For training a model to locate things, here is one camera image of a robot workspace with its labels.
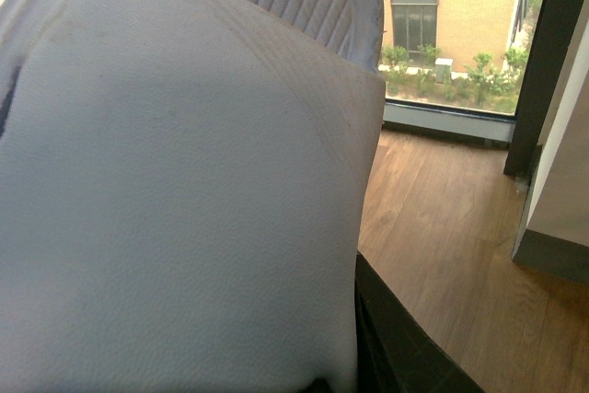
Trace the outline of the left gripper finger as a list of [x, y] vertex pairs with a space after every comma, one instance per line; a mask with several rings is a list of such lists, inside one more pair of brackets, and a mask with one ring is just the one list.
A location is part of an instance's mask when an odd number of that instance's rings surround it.
[[355, 314], [359, 392], [480, 392], [358, 254]]

